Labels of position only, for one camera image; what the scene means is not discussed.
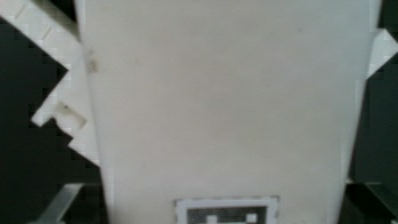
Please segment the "white surface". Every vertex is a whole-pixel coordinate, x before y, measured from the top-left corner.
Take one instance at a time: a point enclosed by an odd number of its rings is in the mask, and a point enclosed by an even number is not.
[[[113,223],[255,195],[280,196],[280,224],[335,223],[369,2],[76,3]]]

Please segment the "dark background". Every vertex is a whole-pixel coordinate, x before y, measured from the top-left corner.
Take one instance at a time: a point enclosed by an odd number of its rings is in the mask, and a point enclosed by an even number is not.
[[[53,0],[74,20],[70,0]],[[398,194],[398,56],[367,80],[355,157],[355,182],[381,182]],[[65,74],[29,40],[0,19],[0,223],[31,221],[63,183],[99,183],[99,168],[67,148],[54,122],[31,114]]]
[[[29,40],[0,19],[0,223],[33,221],[63,183],[99,183],[97,166],[67,148],[54,122],[31,114],[65,74]]]

